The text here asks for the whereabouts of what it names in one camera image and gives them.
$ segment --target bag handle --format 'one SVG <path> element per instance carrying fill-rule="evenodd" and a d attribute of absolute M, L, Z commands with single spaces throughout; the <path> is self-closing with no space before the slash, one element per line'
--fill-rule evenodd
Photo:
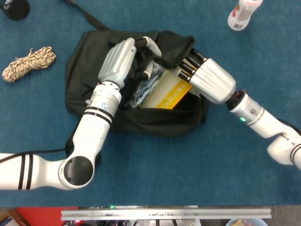
<path fill-rule="evenodd" d="M 97 30 L 99 30 L 99 31 L 109 31 L 109 30 L 111 30 L 109 27 L 107 27 L 106 25 L 104 25 L 103 23 L 98 21 L 95 17 L 93 17 L 92 15 L 87 13 L 82 7 L 80 7 L 78 4 L 76 4 L 73 0 L 66 0 L 66 2 L 73 5 L 73 6 L 76 6 L 76 7 L 80 8 L 84 12 L 85 18 L 87 19 L 89 24 L 91 24 Z"/>

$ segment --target rope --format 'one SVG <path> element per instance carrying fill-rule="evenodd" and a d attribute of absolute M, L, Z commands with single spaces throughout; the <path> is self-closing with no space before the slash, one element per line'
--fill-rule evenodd
<path fill-rule="evenodd" d="M 5 81 L 13 82 L 32 70 L 47 68 L 54 62 L 55 58 L 56 55 L 52 52 L 51 47 L 43 47 L 36 52 L 30 49 L 28 56 L 16 58 L 14 62 L 10 63 L 4 69 L 2 77 Z"/>

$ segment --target black stripe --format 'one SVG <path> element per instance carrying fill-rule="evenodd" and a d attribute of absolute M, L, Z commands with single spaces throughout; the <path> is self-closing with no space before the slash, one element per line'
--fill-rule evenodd
<path fill-rule="evenodd" d="M 27 185 L 26 189 L 29 190 L 32 185 L 32 168 L 33 168 L 33 155 L 29 155 L 29 169 L 28 169 L 28 177 L 27 177 Z"/>
<path fill-rule="evenodd" d="M 23 187 L 24 168 L 25 168 L 25 155 L 22 155 L 18 190 L 22 190 Z"/>
<path fill-rule="evenodd" d="M 103 120 L 106 120 L 107 123 L 109 123 L 110 126 L 112 125 L 112 123 L 110 122 L 110 120 L 108 120 L 106 117 L 102 116 L 101 114 L 98 114 L 98 113 L 95 113 L 95 112 L 84 112 L 84 114 L 90 114 L 90 115 L 97 116 L 99 118 L 102 118 Z"/>
<path fill-rule="evenodd" d="M 106 110 L 102 109 L 102 108 L 98 108 L 98 107 L 87 107 L 87 109 L 92 109 L 92 110 L 97 110 L 97 111 L 100 111 L 102 113 L 105 113 L 106 115 L 108 115 L 112 120 L 113 120 L 113 115 L 111 115 L 110 113 L 108 113 Z"/>
<path fill-rule="evenodd" d="M 296 145 L 296 146 L 292 149 L 292 151 L 291 151 L 291 162 L 292 162 L 293 164 L 295 164 L 295 161 L 294 161 L 295 154 L 296 154 L 296 152 L 300 149 L 300 147 L 301 147 L 301 144 L 298 144 L 298 145 Z"/>

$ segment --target black bag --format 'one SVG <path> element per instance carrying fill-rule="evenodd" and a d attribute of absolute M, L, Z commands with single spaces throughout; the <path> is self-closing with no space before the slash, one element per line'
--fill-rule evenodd
<path fill-rule="evenodd" d="M 162 57 L 154 60 L 166 69 L 176 68 L 189 53 L 194 44 L 192 36 L 183 37 L 164 31 L 123 32 L 113 31 L 87 12 L 87 20 L 98 31 L 83 33 L 76 49 L 66 65 L 65 104 L 69 112 L 80 117 L 86 109 L 85 100 L 90 99 L 98 81 L 98 73 L 109 50 L 117 43 L 132 37 L 148 36 L 159 46 Z M 143 68 L 151 57 L 139 56 L 136 69 Z M 207 101 L 187 93 L 172 110 L 155 108 L 125 109 L 123 105 L 131 97 L 137 82 L 126 81 L 122 89 L 122 100 L 117 110 L 111 130 L 172 137 L 184 134 L 205 119 Z"/>

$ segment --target robotic hand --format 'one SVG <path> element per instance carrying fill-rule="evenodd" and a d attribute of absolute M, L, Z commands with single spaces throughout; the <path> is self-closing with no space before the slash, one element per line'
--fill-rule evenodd
<path fill-rule="evenodd" d="M 101 84 L 93 91 L 87 108 L 73 136 L 74 151 L 65 160 L 46 161 L 27 154 L 15 157 L 0 153 L 0 189 L 34 189 L 52 186 L 64 190 L 88 185 L 95 171 L 95 158 L 100 152 L 113 117 L 121 101 L 120 89 L 129 74 L 138 48 L 148 47 L 161 56 L 156 43 L 149 37 L 129 38 L 113 47 L 98 74 Z M 144 72 L 149 77 L 152 62 Z"/>
<path fill-rule="evenodd" d="M 213 59 L 204 57 L 192 49 L 182 62 L 178 76 L 197 88 L 203 96 L 215 104 L 226 103 L 230 112 L 263 138 L 279 136 L 268 146 L 269 155 L 285 165 L 295 164 L 301 169 L 301 132 L 293 125 L 276 119 L 252 100 L 244 91 L 235 91 L 236 82 Z"/>

